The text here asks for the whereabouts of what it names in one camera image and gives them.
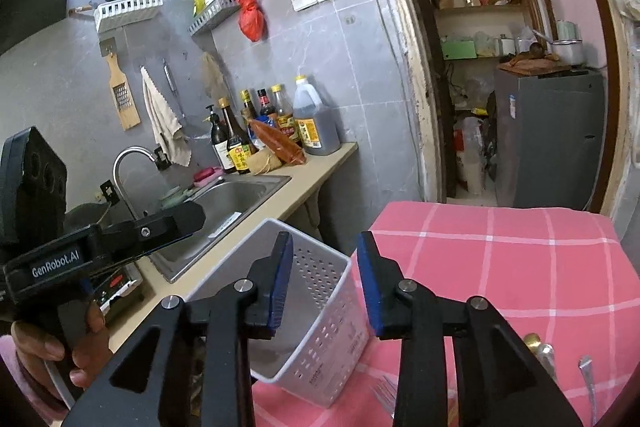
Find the pink tablecloth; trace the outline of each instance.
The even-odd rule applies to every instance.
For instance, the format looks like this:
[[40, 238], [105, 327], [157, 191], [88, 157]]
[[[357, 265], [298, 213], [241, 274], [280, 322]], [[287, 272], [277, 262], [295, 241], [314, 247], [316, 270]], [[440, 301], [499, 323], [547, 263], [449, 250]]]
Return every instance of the pink tablecloth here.
[[[485, 295], [518, 334], [536, 332], [552, 344], [558, 384], [586, 425], [578, 359], [593, 359], [598, 417], [640, 361], [640, 280], [604, 216], [403, 201], [388, 204], [371, 230], [380, 253], [396, 259], [406, 277], [451, 299]], [[357, 268], [354, 277], [359, 285]], [[391, 418], [370, 388], [383, 375], [397, 381], [399, 359], [399, 341], [370, 341], [328, 410], [257, 383], [257, 425], [388, 427]], [[453, 373], [449, 388], [453, 403]]]

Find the pink sleeve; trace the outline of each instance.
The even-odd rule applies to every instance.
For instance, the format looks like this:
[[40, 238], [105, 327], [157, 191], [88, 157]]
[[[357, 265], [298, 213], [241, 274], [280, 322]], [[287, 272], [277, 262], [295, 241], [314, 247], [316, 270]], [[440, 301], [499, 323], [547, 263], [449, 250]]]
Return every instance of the pink sleeve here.
[[15, 383], [47, 424], [64, 419], [67, 412], [66, 407], [62, 402], [47, 393], [24, 370], [18, 359], [14, 340], [9, 335], [0, 337], [0, 356], [4, 360], [4, 365], [14, 377]]

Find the large plastic jug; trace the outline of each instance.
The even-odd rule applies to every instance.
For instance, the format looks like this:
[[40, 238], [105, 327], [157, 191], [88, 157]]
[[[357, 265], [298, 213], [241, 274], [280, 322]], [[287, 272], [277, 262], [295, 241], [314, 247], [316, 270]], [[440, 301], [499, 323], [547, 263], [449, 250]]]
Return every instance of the large plastic jug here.
[[308, 83], [304, 75], [296, 77], [293, 118], [300, 129], [305, 151], [309, 154], [327, 156], [340, 149], [334, 115], [322, 103], [316, 88]]

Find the curved faucet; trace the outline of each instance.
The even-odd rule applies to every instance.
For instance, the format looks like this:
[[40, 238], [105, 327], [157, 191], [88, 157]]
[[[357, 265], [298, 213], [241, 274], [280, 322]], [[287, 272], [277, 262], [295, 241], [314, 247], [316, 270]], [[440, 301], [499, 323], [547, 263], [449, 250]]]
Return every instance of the curved faucet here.
[[134, 152], [145, 155], [154, 163], [154, 165], [156, 164], [156, 157], [151, 151], [145, 149], [144, 147], [138, 147], [137, 145], [128, 147], [120, 154], [118, 154], [116, 161], [113, 163], [113, 183], [116, 185], [116, 190], [120, 194], [122, 201], [124, 201], [124, 204], [127, 205], [131, 216], [133, 216], [134, 219], [140, 219], [136, 211], [133, 209], [133, 204], [131, 203], [129, 196], [127, 196], [127, 193], [124, 191], [124, 187], [122, 186], [122, 182], [120, 181], [120, 164], [122, 163], [122, 160], [125, 156], [128, 156], [129, 154], [132, 154]]

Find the human hand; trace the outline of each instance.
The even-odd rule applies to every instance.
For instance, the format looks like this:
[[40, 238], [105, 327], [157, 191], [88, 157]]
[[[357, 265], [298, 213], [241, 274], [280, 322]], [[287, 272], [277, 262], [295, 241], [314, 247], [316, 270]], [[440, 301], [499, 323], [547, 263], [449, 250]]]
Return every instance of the human hand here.
[[[104, 316], [95, 302], [91, 303], [86, 312], [86, 323], [89, 332], [80, 339], [71, 354], [76, 365], [70, 373], [71, 382], [82, 388], [91, 385], [113, 356], [109, 349], [109, 330], [105, 327]], [[22, 321], [11, 325], [11, 336], [24, 368], [49, 393], [60, 399], [44, 360], [62, 360], [65, 356], [62, 343], [40, 328]]]

